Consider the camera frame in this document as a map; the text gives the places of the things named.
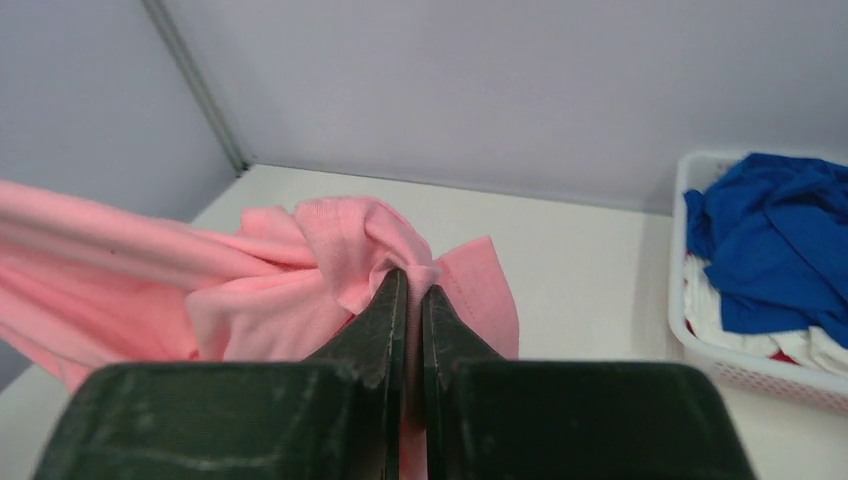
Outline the pink t shirt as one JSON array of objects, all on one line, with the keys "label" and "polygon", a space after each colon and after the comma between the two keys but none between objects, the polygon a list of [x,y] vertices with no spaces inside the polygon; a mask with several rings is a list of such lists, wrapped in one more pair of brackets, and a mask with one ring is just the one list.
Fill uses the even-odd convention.
[{"label": "pink t shirt", "polygon": [[371,197],[249,208],[223,234],[1,184],[1,336],[77,390],[130,361],[297,361],[362,313],[385,275],[408,278],[400,472],[427,473],[421,303],[439,285],[479,337],[516,358],[515,302],[489,237],[440,257]]}]

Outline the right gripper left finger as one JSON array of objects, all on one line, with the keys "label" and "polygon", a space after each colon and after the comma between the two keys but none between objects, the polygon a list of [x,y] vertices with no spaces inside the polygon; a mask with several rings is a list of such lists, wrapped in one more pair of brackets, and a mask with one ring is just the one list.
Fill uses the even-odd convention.
[{"label": "right gripper left finger", "polygon": [[408,280],[299,362],[124,363],[72,397],[38,479],[396,479]]}]

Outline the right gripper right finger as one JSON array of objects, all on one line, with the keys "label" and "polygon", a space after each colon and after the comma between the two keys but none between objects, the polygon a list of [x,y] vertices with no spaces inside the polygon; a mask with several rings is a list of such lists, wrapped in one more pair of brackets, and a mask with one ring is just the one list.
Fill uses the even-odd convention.
[{"label": "right gripper right finger", "polygon": [[508,360],[422,302],[432,479],[751,479],[721,395],[679,363]]}]

